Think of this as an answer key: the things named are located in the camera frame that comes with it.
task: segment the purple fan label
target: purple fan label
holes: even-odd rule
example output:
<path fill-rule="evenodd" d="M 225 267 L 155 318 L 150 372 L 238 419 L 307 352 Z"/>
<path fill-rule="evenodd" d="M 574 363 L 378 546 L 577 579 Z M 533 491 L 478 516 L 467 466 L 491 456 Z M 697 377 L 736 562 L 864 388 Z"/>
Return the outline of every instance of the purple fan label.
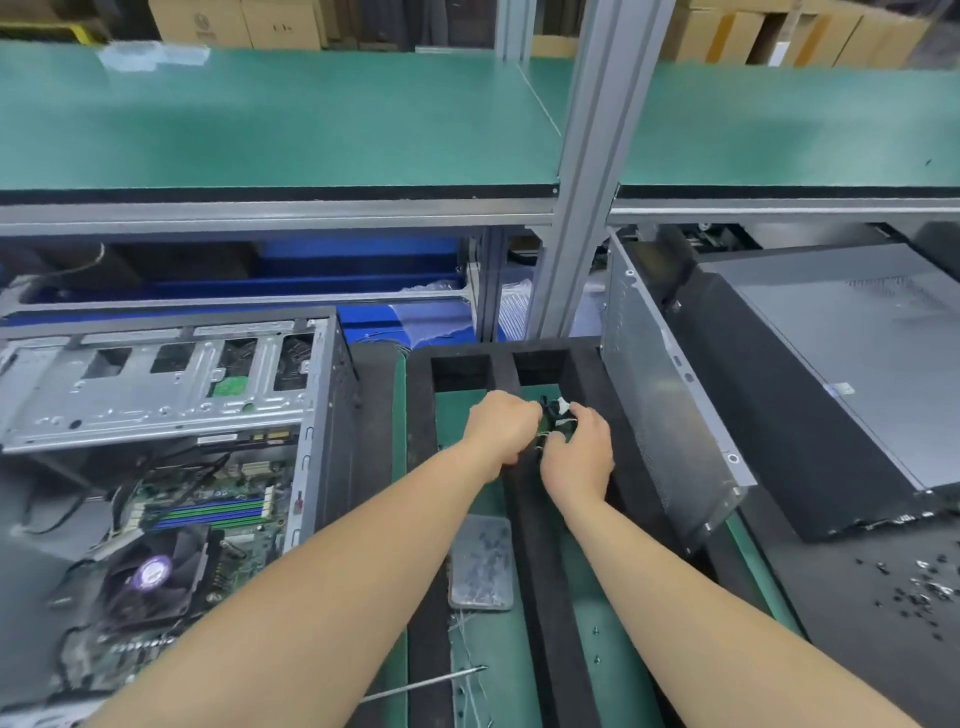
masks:
<path fill-rule="evenodd" d="M 170 557 L 151 556 L 136 570 L 131 586 L 138 592 L 149 592 L 165 582 L 172 570 L 173 562 Z"/>

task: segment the small component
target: small component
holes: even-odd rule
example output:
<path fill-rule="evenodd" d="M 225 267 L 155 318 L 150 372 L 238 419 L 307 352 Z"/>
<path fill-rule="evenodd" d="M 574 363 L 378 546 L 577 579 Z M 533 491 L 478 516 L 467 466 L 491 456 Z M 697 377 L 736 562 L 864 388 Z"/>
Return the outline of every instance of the small component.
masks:
<path fill-rule="evenodd" d="M 237 546 L 230 539 L 224 539 L 220 542 L 220 546 L 223 548 L 224 553 L 228 556 L 232 556 L 235 559 L 246 559 L 247 552 L 242 549 L 240 546 Z"/>
<path fill-rule="evenodd" d="M 130 517 L 127 518 L 127 525 L 124 526 L 124 531 L 133 531 L 135 528 L 139 527 L 140 522 L 143 520 L 143 513 L 147 509 L 146 503 L 135 503 L 133 508 L 130 511 Z"/>
<path fill-rule="evenodd" d="M 269 475 L 273 470 L 270 467 L 269 460 L 257 460 L 253 463 L 244 463 L 241 465 L 240 472 L 246 477 L 254 477 L 255 475 Z"/>
<path fill-rule="evenodd" d="M 263 492 L 263 510 L 260 511 L 260 518 L 269 519 L 274 513 L 274 486 L 268 485 Z"/>

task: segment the motherboard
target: motherboard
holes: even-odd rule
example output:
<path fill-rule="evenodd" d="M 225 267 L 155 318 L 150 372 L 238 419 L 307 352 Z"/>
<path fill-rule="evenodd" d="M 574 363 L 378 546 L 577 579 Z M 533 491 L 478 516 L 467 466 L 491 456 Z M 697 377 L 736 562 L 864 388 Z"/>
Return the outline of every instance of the motherboard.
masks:
<path fill-rule="evenodd" d="M 274 444 L 296 438 L 270 434 Z M 63 687 L 112 692 L 132 682 L 274 561 L 283 550 L 294 468 L 293 449 L 273 447 L 144 474 L 126 498 L 114 537 L 144 534 L 93 577 L 99 593 L 89 625 L 62 641 Z"/>

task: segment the side panel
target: side panel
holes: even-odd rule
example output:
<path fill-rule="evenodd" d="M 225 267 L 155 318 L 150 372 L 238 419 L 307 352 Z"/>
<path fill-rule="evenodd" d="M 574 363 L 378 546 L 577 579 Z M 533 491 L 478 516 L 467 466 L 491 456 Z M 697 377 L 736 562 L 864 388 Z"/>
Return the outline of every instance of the side panel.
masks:
<path fill-rule="evenodd" d="M 603 361 L 691 553 L 756 481 L 615 234 L 610 268 Z"/>

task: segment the blue ram slot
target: blue ram slot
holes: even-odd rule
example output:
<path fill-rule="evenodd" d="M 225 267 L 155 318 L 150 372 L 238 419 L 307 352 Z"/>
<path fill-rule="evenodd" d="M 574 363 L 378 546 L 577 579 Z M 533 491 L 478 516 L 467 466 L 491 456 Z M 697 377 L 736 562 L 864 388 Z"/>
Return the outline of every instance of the blue ram slot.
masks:
<path fill-rule="evenodd" d="M 179 508 L 174 508 L 170 511 L 168 516 L 172 516 L 175 513 L 180 511 L 192 511 L 194 508 L 213 508 L 218 505 L 243 505 L 244 503 L 262 503 L 263 496 L 261 497 L 252 497 L 245 500 L 212 500 L 209 503 L 196 503 L 194 505 L 182 505 Z"/>
<path fill-rule="evenodd" d="M 171 519 L 170 521 L 161 521 L 154 528 L 176 528 L 181 525 L 190 525 L 191 523 L 215 523 L 217 521 L 236 521 L 237 519 L 248 519 L 253 516 L 259 516 L 263 513 L 263 508 L 253 508 L 249 511 L 230 511 L 228 513 L 211 513 L 207 516 L 187 516 L 182 519 Z"/>

